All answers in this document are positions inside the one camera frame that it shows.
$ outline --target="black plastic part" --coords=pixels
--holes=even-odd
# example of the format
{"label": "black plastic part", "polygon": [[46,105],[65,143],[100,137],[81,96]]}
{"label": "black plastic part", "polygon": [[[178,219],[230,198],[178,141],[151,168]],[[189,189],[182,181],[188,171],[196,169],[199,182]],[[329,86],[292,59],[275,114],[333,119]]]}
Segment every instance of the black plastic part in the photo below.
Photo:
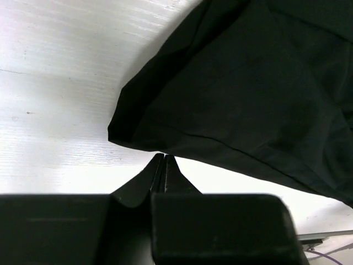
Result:
{"label": "black plastic part", "polygon": [[156,265],[306,260],[290,214],[272,195],[152,196]]}
{"label": "black plastic part", "polygon": [[311,250],[312,248],[320,246],[323,243],[323,239],[301,240],[300,243],[303,246],[303,250]]}
{"label": "black plastic part", "polygon": [[0,196],[4,265],[307,265],[299,246],[279,199],[202,195],[163,154],[112,194]]}
{"label": "black plastic part", "polygon": [[174,156],[165,156],[159,192],[179,194],[202,194],[181,173]]}
{"label": "black plastic part", "polygon": [[109,195],[1,195],[0,264],[93,264]]}

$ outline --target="cable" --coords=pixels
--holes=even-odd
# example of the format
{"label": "cable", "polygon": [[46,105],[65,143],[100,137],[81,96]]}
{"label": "cable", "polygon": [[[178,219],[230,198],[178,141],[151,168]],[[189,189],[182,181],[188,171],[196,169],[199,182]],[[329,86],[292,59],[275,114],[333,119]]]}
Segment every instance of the cable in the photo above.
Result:
{"label": "cable", "polygon": [[326,254],[322,254],[322,253],[320,253],[320,252],[313,251],[313,250],[305,250],[305,252],[312,253],[312,254],[318,255],[318,256],[320,256],[320,257],[327,258],[327,259],[333,261],[334,263],[336,263],[336,264],[338,264],[338,265],[343,265],[343,264],[340,263],[339,261],[335,260],[334,258],[331,258],[330,256],[328,256],[328,255],[326,255]]}

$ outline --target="black fabric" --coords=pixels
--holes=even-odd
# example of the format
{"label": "black fabric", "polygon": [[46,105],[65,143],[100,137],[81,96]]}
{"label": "black fabric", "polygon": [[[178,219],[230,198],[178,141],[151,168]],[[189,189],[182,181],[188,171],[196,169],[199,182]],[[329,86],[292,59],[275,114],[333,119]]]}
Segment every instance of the black fabric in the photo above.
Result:
{"label": "black fabric", "polygon": [[352,42],[352,0],[205,0],[122,89],[109,141],[352,206]]}

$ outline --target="black garment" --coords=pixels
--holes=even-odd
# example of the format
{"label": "black garment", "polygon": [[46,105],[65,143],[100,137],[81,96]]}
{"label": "black garment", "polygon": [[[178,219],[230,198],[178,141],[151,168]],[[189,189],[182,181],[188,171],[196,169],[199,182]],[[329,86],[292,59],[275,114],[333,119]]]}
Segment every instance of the black garment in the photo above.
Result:
{"label": "black garment", "polygon": [[352,0],[205,0],[123,88],[109,141],[353,205],[352,42]]}

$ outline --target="white wooden surface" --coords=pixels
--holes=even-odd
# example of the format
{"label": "white wooden surface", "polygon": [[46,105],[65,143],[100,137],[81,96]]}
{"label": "white wooden surface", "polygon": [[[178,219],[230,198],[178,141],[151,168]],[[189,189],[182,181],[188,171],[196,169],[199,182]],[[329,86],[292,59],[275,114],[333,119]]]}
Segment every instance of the white wooden surface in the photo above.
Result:
{"label": "white wooden surface", "polygon": [[[197,0],[1,0],[0,192],[109,193],[152,153],[107,142],[121,87]],[[299,234],[353,229],[353,210],[178,159],[206,193],[271,193]]]}

